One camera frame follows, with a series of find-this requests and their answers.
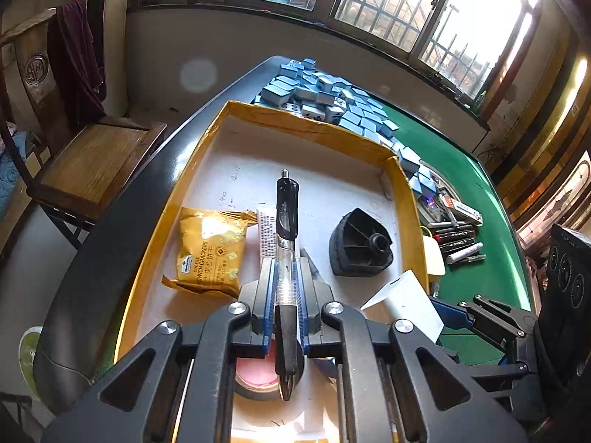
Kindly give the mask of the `black clear gel pen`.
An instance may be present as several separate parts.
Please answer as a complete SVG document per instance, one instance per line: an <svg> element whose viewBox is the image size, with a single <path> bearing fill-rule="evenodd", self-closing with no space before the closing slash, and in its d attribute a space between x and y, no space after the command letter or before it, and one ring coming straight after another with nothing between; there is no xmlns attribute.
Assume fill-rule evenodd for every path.
<svg viewBox="0 0 591 443"><path fill-rule="evenodd" d="M276 182L276 297L274 298L274 334L276 334L276 375L280 398L289 401L300 372L298 354L298 297L296 240L298 234L297 181L287 168Z"/></svg>

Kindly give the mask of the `white rectangular eraser box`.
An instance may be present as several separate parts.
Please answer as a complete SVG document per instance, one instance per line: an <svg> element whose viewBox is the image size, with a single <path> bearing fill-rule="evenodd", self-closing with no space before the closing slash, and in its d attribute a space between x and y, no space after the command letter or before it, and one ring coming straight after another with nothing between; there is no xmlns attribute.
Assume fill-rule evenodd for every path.
<svg viewBox="0 0 591 443"><path fill-rule="evenodd" d="M385 284L361 311L369 320L384 324L406 319L434 343L444 329L442 318L412 270Z"/></svg>

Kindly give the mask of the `cream yellow rectangular case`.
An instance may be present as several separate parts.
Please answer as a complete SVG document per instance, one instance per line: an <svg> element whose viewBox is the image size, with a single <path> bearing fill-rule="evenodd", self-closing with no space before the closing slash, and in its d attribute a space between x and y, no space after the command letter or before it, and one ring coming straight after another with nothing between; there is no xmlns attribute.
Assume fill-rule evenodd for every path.
<svg viewBox="0 0 591 443"><path fill-rule="evenodd" d="M433 237L424 235L423 244L429 282L435 283L446 274L445 261L439 244Z"/></svg>

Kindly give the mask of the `black plastic fan-shaped part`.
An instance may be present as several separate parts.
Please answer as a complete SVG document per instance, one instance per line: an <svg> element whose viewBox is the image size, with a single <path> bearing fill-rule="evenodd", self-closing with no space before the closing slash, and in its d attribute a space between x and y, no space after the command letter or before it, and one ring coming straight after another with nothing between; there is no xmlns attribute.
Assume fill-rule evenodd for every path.
<svg viewBox="0 0 591 443"><path fill-rule="evenodd" d="M329 239L329 262L335 276L370 277L394 260L388 230L360 208L342 217Z"/></svg>

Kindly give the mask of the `white printed ointment tube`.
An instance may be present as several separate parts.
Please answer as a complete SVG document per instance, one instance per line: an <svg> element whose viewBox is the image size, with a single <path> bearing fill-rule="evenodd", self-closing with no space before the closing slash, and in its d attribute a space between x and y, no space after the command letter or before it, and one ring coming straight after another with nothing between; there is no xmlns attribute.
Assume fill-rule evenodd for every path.
<svg viewBox="0 0 591 443"><path fill-rule="evenodd" d="M259 258L273 258L276 255L276 208L260 203L256 207L257 228L259 229Z"/></svg>

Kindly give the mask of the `white paint marker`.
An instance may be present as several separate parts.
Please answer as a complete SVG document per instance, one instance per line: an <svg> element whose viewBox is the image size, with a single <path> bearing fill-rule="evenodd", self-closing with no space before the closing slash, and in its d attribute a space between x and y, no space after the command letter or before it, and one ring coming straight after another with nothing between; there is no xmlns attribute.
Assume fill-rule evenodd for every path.
<svg viewBox="0 0 591 443"><path fill-rule="evenodd" d="M483 247L484 247L484 244L482 242L477 242L471 246L468 246L468 247L458 250L454 253L451 253L450 255L448 255L446 257L446 263L448 265L454 265L457 262L478 253Z"/></svg>

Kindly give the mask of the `yellow cardboard tray box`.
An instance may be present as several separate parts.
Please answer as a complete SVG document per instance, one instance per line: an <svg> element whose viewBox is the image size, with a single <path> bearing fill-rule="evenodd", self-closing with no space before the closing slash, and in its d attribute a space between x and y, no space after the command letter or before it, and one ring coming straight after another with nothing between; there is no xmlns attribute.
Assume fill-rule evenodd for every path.
<svg viewBox="0 0 591 443"><path fill-rule="evenodd" d="M394 153L235 101L207 127L126 304L116 369L166 442L391 442L363 301L430 289Z"/></svg>

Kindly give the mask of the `black marker red cap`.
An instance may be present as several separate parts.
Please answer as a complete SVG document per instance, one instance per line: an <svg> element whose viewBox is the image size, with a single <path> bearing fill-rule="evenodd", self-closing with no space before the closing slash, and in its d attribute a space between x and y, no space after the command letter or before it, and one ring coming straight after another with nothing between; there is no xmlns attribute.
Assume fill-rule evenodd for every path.
<svg viewBox="0 0 591 443"><path fill-rule="evenodd" d="M435 234L433 236L433 238L439 244L445 244L445 243L449 243L449 242L474 238L475 236L476 236L476 232L473 229L461 230L460 228L458 228L456 231Z"/></svg>

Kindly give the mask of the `yellow cracker snack packet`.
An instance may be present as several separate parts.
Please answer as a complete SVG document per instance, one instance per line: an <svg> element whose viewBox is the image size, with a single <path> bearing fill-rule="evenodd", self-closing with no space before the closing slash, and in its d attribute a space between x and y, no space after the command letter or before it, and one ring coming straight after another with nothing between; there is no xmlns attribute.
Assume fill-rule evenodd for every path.
<svg viewBox="0 0 591 443"><path fill-rule="evenodd" d="M238 274L245 254L246 231L256 223L257 215L252 211L183 207L179 214L176 277L163 277L162 284L178 291L216 292L238 298Z"/></svg>

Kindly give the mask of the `white toothpaste box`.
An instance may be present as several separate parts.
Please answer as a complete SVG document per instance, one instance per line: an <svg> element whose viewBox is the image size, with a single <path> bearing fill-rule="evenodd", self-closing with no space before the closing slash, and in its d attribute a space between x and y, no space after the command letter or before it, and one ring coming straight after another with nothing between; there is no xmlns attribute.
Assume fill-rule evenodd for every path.
<svg viewBox="0 0 591 443"><path fill-rule="evenodd" d="M448 194L441 195L440 199L443 202L443 205L462 221L470 222L475 226L483 225L483 216L478 210Z"/></svg>

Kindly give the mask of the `round table centre console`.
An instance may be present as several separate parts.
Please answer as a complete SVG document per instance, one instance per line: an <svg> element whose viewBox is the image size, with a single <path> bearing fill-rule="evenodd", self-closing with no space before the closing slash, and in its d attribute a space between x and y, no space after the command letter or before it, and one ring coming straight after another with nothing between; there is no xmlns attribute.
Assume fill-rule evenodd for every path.
<svg viewBox="0 0 591 443"><path fill-rule="evenodd" d="M417 209L422 224L430 229L458 228L460 225L466 224L466 221L460 220L442 203L443 196L459 197L459 193L442 173L433 166L424 163L421 165L417 176L423 191L417 197ZM431 193L430 188L423 184L427 177L430 178L432 185L436 189L434 193Z"/></svg>

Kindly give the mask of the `stained glass cabinet door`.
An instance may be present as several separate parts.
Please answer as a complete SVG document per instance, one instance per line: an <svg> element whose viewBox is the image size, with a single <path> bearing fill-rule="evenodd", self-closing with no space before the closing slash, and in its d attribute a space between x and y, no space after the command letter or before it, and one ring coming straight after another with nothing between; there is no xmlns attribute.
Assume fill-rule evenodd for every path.
<svg viewBox="0 0 591 443"><path fill-rule="evenodd" d="M583 195L590 185L590 156L587 150L549 201L542 206L519 230L518 237L523 250L534 246L569 208Z"/></svg>

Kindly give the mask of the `pile of blue mahjong tiles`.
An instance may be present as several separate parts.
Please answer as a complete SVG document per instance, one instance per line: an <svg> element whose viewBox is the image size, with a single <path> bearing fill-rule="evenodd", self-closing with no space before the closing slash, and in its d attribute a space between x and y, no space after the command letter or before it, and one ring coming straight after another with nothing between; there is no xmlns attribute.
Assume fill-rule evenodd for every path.
<svg viewBox="0 0 591 443"><path fill-rule="evenodd" d="M430 201L439 193L432 170L418 153L398 140L399 126L384 105L349 80L319 70L314 59L293 59L281 65L252 103L329 123L377 142L397 156L411 189L420 198Z"/></svg>

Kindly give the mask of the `wooden chair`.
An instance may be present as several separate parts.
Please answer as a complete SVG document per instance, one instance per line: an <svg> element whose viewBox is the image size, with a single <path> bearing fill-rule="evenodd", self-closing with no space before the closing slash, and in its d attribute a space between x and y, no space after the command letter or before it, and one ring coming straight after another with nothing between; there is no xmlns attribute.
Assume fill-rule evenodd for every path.
<svg viewBox="0 0 591 443"><path fill-rule="evenodd" d="M107 114L73 132L47 54L47 29L56 8L48 8L1 36L15 53L18 75L40 127L49 158L31 173L8 125L14 115L8 92L1 92L1 140L23 180L27 195L74 247L89 232L141 164L162 141L161 122L137 123Z"/></svg>

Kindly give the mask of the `maroon cloth on chair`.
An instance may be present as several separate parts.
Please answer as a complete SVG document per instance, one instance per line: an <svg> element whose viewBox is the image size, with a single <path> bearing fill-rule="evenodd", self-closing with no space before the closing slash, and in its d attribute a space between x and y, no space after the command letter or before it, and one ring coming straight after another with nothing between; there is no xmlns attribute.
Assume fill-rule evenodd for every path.
<svg viewBox="0 0 591 443"><path fill-rule="evenodd" d="M56 7L48 23L47 54L70 129L78 132L104 118L100 95L104 79L80 0Z"/></svg>

